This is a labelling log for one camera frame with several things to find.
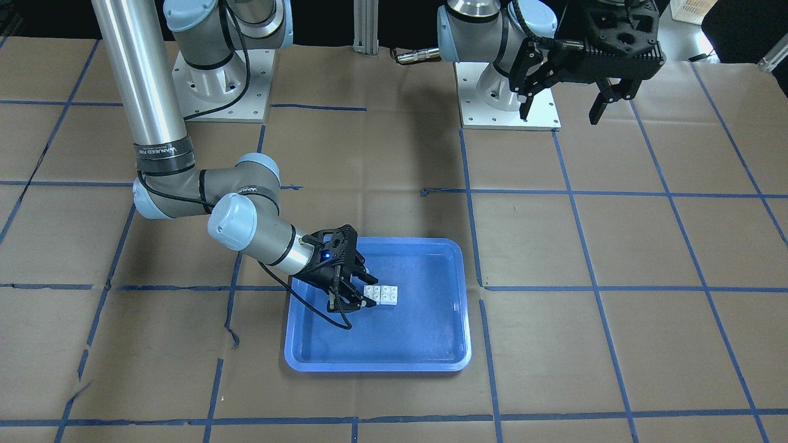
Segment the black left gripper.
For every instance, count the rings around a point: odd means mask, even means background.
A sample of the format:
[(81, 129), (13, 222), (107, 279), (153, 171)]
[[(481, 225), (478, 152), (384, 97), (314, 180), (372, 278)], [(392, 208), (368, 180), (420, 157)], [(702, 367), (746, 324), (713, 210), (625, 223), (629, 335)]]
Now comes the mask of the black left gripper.
[(525, 34), (509, 72), (523, 121), (542, 90), (557, 83), (595, 83), (599, 93), (589, 123), (598, 124), (609, 104), (635, 98), (641, 82), (666, 62), (655, 1), (579, 1), (575, 11), (575, 36), (560, 39), (537, 34), (523, 6), (510, 3), (510, 16)]

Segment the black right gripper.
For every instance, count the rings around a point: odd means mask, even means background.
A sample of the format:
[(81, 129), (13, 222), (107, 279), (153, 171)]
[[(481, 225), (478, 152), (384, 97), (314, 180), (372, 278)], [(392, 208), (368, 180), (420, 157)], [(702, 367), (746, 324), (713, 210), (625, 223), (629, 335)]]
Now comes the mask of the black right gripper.
[(352, 283), (355, 276), (364, 284), (378, 284), (366, 271), (365, 258), (357, 251), (358, 233), (351, 225), (323, 229), (300, 238), (301, 245), (312, 245), (313, 253), (300, 272), (300, 280), (324, 290), (336, 309), (361, 309), (378, 302), (363, 295)]

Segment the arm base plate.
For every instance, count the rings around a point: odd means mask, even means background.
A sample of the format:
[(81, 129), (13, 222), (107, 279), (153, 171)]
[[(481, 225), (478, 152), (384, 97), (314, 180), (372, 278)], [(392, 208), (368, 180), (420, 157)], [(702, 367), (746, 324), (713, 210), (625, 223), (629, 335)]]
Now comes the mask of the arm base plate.
[(267, 118), (276, 51), (254, 49), (248, 51), (248, 56), (251, 77), (249, 87), (245, 88), (247, 65), (241, 50), (236, 51), (236, 56), (227, 65), (214, 70), (197, 70), (186, 63), (182, 54), (178, 54), (172, 78), (183, 116), (214, 110), (236, 99), (233, 106), (191, 120), (264, 123)]
[(557, 131), (562, 128), (551, 90), (534, 97), (526, 119), (518, 95), (490, 63), (454, 64), (462, 127), (465, 129)]

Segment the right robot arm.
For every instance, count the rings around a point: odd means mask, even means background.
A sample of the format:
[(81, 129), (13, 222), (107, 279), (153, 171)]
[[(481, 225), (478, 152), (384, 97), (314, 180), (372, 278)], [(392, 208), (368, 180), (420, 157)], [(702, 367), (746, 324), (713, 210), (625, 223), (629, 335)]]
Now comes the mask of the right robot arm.
[(351, 225), (306, 234), (279, 215), (281, 177), (273, 159), (249, 153), (233, 168), (195, 168), (193, 143), (165, 79), (166, 51), (152, 3), (95, 1), (93, 8), (132, 129), (134, 202), (148, 219), (208, 214), (211, 238), (327, 293), (331, 312), (375, 306), (377, 284)]

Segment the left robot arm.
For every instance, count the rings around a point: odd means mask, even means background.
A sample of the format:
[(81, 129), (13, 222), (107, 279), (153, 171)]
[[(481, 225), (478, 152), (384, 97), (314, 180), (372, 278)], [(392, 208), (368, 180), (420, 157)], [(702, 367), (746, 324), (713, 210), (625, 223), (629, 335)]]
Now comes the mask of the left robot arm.
[(589, 122), (634, 99), (666, 62), (654, 1), (571, 1), (558, 17), (542, 1), (447, 1), (437, 12), (442, 59), (485, 63), (480, 92), (529, 118), (535, 97), (559, 83), (596, 84)]

